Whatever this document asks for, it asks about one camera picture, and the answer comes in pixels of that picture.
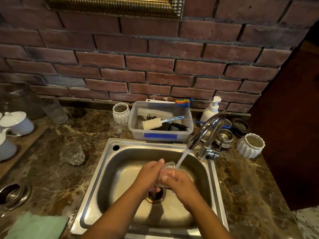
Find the white bristle brush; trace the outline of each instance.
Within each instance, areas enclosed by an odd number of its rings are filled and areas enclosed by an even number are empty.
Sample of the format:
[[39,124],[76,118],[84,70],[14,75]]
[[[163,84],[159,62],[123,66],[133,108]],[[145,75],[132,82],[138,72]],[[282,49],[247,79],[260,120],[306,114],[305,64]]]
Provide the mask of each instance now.
[[171,119],[166,119],[166,120],[161,120],[160,118],[154,118],[148,121],[143,121],[143,129],[144,130],[151,130],[154,128],[158,128],[162,126],[162,123],[164,122],[169,122],[169,121],[174,121],[174,120],[179,120],[179,119],[183,119],[184,116],[180,116],[180,117],[174,117]]
[[172,112],[163,112],[160,110],[146,109],[141,107],[138,107],[137,115],[142,117],[157,117],[157,118],[161,118],[161,120],[165,120],[165,119],[169,119],[173,117]]

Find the faucet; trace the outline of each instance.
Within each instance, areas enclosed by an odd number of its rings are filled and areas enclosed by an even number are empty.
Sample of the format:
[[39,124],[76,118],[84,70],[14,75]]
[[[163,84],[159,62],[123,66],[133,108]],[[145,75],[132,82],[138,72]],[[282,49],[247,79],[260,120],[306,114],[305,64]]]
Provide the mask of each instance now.
[[187,144],[187,148],[194,150],[198,141],[200,141],[205,134],[210,131],[208,139],[201,146],[200,150],[197,152],[196,157],[199,160],[205,160],[207,156],[212,156],[218,158],[220,155],[220,148],[223,141],[220,142],[219,148],[211,148],[213,141],[215,140],[217,134],[219,133],[221,127],[224,124],[226,115],[222,113],[215,114],[209,118],[206,123],[200,128],[200,130],[192,136],[190,141]]

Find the sink basin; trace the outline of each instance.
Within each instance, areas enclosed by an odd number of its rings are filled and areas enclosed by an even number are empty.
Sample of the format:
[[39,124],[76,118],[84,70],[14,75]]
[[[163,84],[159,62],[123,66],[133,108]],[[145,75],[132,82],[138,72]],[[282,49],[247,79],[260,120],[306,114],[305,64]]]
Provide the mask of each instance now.
[[[71,233],[81,235],[132,185],[141,167],[152,160],[165,159],[177,164],[184,144],[150,143],[109,138],[91,183],[74,220]],[[228,229],[214,161],[201,161],[189,153],[180,166],[186,171],[207,204]],[[193,217],[176,195],[165,190],[162,201],[144,200],[126,238],[200,237]]]

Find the countertop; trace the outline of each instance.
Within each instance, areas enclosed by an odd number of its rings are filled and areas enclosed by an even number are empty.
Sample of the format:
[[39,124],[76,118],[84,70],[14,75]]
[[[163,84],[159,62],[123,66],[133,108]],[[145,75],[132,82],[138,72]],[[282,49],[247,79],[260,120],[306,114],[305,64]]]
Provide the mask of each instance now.
[[[33,191],[20,208],[0,213],[0,238],[6,236],[24,211],[70,217],[61,238],[79,238],[69,231],[107,139],[133,139],[129,130],[118,136],[109,131],[112,112],[86,112],[83,118],[61,125],[53,124],[48,118],[36,121],[49,125],[49,129],[0,181],[0,187],[18,182],[31,185]],[[80,142],[86,153],[85,162],[79,166],[61,162],[59,158],[60,149],[73,141]],[[234,239],[303,238],[262,155],[251,161],[239,155],[233,146],[221,152],[215,165]]]

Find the glass tumbler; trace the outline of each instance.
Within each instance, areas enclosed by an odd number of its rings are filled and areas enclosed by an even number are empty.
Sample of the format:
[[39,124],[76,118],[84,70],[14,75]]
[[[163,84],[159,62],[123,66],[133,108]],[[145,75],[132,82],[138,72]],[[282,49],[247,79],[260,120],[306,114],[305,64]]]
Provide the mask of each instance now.
[[164,167],[159,172],[159,176],[157,177],[157,181],[155,182],[155,186],[162,187],[162,188],[170,188],[164,184],[164,182],[162,181],[162,177],[164,175],[166,175],[174,180],[177,180],[177,178],[175,177],[174,169],[175,169],[175,163],[173,161],[164,164]]
[[111,131],[115,134],[122,134],[126,132],[126,128],[123,124],[117,123],[114,119],[110,121]]
[[63,107],[57,99],[47,99],[42,105],[44,112],[50,117],[55,123],[62,124],[68,120],[67,114],[64,112]]
[[72,142],[61,148],[60,159],[72,165],[80,165],[85,160],[85,154],[82,145]]

